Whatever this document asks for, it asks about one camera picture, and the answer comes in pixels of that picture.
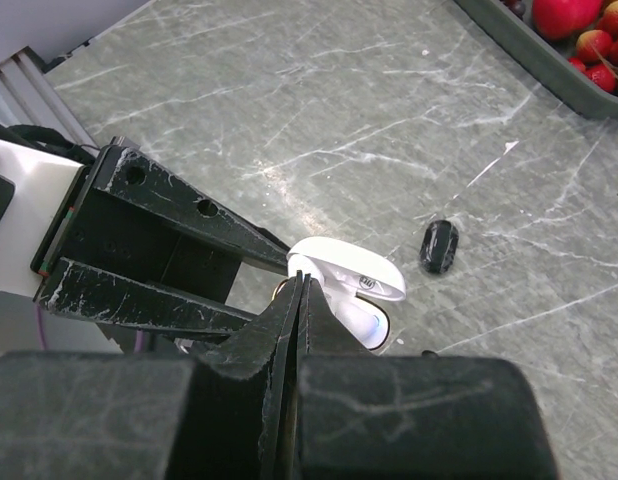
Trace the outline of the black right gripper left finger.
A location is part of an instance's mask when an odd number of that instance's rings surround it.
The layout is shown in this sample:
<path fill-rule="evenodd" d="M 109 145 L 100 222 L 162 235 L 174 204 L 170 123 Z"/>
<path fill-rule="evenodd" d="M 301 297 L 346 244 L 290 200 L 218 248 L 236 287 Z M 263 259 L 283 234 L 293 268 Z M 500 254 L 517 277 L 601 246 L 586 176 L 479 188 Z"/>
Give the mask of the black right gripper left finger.
<path fill-rule="evenodd" d="M 0 356 L 0 479 L 286 479 L 302 281 L 201 356 Z"/>

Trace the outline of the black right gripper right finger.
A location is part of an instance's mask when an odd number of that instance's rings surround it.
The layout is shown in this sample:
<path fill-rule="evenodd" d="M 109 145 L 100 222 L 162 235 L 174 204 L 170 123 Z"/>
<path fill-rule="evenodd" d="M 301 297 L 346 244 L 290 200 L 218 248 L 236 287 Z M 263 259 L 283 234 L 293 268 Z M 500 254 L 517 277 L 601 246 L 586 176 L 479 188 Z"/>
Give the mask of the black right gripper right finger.
<path fill-rule="evenodd" d="M 494 357 L 377 356 L 301 279 L 297 479 L 556 479 L 533 389 Z"/>

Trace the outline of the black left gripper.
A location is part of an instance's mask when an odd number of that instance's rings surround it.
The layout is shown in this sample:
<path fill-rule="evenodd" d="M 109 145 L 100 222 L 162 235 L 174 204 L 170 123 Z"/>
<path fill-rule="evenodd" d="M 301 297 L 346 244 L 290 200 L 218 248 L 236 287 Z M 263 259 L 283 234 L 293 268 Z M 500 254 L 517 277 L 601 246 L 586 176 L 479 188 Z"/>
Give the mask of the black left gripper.
<path fill-rule="evenodd" d="M 36 253 L 35 301 L 73 320 L 224 339 L 254 320 L 226 304 L 242 260 L 284 273 L 288 251 L 140 151 L 106 147 Z"/>

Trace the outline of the white earbud charging case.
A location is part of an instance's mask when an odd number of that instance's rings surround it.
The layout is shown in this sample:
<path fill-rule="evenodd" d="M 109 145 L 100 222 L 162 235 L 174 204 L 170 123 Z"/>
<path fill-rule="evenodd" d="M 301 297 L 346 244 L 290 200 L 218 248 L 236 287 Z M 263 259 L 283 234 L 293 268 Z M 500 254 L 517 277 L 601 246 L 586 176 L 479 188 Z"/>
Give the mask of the white earbud charging case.
<path fill-rule="evenodd" d="M 318 281 L 331 313 L 366 349 L 374 315 L 389 319 L 376 302 L 406 298 L 404 276 L 391 261 L 334 238 L 313 236 L 296 243 L 287 254 L 287 273 L 297 272 Z"/>

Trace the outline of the black earbud charging case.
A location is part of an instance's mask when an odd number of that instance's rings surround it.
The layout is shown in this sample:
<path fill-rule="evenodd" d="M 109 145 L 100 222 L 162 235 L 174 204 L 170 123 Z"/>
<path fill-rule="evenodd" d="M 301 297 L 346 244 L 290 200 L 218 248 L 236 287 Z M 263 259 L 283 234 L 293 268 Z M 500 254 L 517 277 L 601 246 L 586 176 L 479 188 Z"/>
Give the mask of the black earbud charging case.
<path fill-rule="evenodd" d="M 429 274 L 442 275 L 453 265 L 459 243 L 459 231 L 449 220 L 432 221 L 424 234 L 419 259 Z"/>

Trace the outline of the white earbud with blue light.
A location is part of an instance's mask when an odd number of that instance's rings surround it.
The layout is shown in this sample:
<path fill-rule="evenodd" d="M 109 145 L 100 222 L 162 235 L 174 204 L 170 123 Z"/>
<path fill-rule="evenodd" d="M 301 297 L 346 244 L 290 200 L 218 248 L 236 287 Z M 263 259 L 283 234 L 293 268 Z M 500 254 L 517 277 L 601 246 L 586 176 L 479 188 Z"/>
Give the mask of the white earbud with blue light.
<path fill-rule="evenodd" d="M 376 314 L 374 319 L 375 323 L 372 325 L 370 334 L 366 339 L 366 347 L 369 350 L 380 348 L 386 341 L 390 330 L 390 322 L 385 314 Z"/>

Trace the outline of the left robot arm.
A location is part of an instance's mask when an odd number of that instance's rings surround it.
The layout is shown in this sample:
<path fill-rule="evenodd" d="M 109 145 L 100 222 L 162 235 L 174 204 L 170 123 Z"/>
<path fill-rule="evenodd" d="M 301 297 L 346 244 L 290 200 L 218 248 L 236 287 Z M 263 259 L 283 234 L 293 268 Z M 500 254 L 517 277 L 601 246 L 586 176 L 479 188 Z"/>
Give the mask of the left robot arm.
<path fill-rule="evenodd" d="M 87 151 L 0 124 L 0 292 L 80 323 L 267 355 L 296 301 L 227 303 L 243 264 L 281 274 L 286 245 L 131 146 Z"/>

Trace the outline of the grey-green fruit tray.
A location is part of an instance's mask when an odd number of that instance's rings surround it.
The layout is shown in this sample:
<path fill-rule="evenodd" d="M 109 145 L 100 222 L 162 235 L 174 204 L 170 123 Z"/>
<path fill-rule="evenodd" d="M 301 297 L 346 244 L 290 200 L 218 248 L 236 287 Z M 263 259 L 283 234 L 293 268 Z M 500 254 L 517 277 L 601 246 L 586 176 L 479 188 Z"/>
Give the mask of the grey-green fruit tray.
<path fill-rule="evenodd" d="M 618 97 L 604 92 L 577 72 L 567 57 L 568 48 L 555 48 L 532 27 L 531 7 L 519 19 L 499 1 L 462 1 L 456 4 L 506 53 L 547 90 L 587 119 L 618 120 Z"/>

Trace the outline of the red lychee bunch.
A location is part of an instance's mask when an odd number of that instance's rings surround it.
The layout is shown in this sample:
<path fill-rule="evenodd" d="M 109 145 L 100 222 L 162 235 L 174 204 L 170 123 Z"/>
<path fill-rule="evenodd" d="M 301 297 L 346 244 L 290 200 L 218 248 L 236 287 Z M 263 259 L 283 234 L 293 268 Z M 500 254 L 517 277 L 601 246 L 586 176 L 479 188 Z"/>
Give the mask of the red lychee bunch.
<path fill-rule="evenodd" d="M 604 1 L 595 25 L 582 32 L 568 61 L 603 91 L 618 96 L 618 1 Z"/>

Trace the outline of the dark grape bunch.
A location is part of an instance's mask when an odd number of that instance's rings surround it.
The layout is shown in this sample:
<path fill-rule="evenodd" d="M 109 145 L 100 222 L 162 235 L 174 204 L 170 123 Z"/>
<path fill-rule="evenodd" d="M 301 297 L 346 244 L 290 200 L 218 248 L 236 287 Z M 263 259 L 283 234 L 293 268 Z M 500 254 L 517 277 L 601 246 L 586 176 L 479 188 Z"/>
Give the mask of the dark grape bunch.
<path fill-rule="evenodd" d="M 526 5 L 523 0 L 500 0 L 514 15 L 522 18 L 526 13 Z"/>

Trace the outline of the red apple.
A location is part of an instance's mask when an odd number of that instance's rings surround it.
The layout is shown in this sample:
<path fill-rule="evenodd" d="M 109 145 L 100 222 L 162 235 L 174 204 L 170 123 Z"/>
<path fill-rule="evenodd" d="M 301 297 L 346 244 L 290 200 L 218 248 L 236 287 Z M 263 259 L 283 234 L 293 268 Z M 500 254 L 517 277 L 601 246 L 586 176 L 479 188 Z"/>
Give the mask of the red apple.
<path fill-rule="evenodd" d="M 562 40 L 590 25 L 603 3 L 603 0 L 535 0 L 532 21 L 545 40 Z"/>

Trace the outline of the aluminium frame rail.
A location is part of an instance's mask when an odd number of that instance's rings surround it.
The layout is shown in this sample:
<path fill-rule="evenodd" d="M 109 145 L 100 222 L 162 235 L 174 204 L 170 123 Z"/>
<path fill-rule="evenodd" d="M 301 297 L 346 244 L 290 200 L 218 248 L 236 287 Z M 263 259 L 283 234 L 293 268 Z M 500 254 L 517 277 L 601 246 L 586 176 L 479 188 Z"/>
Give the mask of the aluminium frame rail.
<path fill-rule="evenodd" d="M 26 47 L 0 62 L 0 123 L 52 128 L 78 144 L 92 137 L 47 81 L 39 56 Z"/>

